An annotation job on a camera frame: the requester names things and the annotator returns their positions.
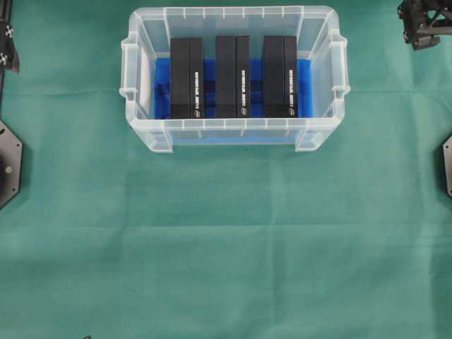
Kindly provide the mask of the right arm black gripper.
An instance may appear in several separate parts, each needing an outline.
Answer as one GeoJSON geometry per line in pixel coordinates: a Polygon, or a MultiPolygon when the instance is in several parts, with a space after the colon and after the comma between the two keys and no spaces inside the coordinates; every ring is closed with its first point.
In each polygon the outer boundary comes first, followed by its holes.
{"type": "Polygon", "coordinates": [[[414,50],[434,47],[441,35],[451,35],[450,0],[404,0],[397,13],[403,21],[403,39],[414,50]]]}

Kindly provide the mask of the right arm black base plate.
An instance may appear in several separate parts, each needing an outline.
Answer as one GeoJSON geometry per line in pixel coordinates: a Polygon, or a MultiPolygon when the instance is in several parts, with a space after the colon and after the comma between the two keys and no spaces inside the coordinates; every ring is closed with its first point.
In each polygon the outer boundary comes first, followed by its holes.
{"type": "Polygon", "coordinates": [[[443,144],[443,156],[446,190],[448,196],[452,198],[452,136],[450,136],[443,144]]]}

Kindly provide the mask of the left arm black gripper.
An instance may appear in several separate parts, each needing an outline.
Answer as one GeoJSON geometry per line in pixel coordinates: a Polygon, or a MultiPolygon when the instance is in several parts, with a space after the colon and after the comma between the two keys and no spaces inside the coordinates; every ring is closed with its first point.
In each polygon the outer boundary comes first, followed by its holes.
{"type": "Polygon", "coordinates": [[[13,41],[14,29],[8,21],[1,21],[1,68],[20,72],[20,58],[13,41]]]}

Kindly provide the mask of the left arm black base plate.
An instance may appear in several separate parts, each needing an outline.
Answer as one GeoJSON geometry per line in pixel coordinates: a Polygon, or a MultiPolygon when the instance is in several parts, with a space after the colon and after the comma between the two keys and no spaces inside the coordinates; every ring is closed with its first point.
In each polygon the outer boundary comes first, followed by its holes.
{"type": "Polygon", "coordinates": [[[1,208],[20,191],[23,144],[1,121],[1,208]]]}

